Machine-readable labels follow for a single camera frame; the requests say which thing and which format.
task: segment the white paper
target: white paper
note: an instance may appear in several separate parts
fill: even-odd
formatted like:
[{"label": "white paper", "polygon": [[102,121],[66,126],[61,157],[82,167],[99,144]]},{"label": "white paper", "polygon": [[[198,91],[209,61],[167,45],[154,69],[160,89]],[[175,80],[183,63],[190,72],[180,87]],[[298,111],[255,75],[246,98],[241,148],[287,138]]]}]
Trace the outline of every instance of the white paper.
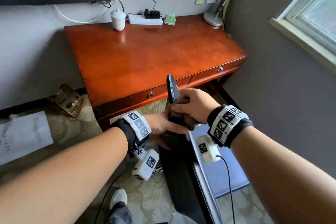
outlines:
[{"label": "white paper", "polygon": [[44,111],[0,124],[0,165],[53,143]]}]

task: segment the window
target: window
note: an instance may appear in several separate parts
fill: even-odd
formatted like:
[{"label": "window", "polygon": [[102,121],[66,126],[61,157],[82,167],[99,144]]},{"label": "window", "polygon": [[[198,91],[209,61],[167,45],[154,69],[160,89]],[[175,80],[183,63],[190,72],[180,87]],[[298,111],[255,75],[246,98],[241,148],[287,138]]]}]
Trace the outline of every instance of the window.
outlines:
[{"label": "window", "polygon": [[270,23],[336,73],[336,0],[294,0]]}]

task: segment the person's right arm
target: person's right arm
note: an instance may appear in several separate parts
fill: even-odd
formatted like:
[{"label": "person's right arm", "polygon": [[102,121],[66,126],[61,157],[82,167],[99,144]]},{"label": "person's right arm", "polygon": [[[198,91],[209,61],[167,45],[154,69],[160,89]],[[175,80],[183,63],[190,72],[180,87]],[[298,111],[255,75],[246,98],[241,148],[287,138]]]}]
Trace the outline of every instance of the person's right arm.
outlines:
[{"label": "person's right arm", "polygon": [[[183,89],[190,103],[174,105],[200,122],[219,104],[207,93]],[[336,180],[254,127],[233,140],[231,151],[276,223],[335,223]]]}]

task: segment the white cup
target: white cup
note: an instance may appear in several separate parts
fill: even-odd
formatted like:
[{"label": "white cup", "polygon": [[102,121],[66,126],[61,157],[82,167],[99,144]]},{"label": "white cup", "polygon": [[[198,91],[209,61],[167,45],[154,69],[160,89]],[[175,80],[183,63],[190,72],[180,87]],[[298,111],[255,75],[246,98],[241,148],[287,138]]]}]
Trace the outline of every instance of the white cup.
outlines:
[{"label": "white cup", "polygon": [[112,25],[115,30],[122,31],[125,28],[126,14],[121,12],[119,8],[111,12]]}]

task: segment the wooden desk top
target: wooden desk top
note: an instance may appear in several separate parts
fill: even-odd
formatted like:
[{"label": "wooden desk top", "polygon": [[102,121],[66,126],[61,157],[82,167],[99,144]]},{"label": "wooden desk top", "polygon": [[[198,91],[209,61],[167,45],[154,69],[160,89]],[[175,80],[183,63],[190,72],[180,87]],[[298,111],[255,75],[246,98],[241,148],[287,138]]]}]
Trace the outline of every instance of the wooden desk top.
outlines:
[{"label": "wooden desk top", "polygon": [[67,26],[91,105],[109,103],[246,58],[221,28],[201,15],[176,18],[175,26],[131,25],[115,31],[111,23]]}]

